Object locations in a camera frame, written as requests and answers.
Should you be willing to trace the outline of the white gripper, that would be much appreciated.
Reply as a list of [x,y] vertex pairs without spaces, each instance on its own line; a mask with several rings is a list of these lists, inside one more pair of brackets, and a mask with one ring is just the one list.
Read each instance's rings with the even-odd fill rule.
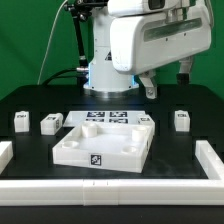
[[152,69],[181,59],[177,83],[187,85],[192,56],[210,44],[210,19],[204,4],[191,7],[183,21],[167,23],[166,14],[157,13],[116,18],[110,27],[113,67],[121,74],[142,73],[139,79],[148,99],[157,97],[156,72]]

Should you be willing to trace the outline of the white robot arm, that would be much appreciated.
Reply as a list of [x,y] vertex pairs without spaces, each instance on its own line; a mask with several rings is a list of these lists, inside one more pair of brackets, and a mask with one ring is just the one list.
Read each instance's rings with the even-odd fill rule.
[[155,70],[178,61],[177,82],[190,81],[193,57],[211,45],[210,0],[109,0],[93,10],[94,57],[84,91],[102,98],[135,92],[157,97]]

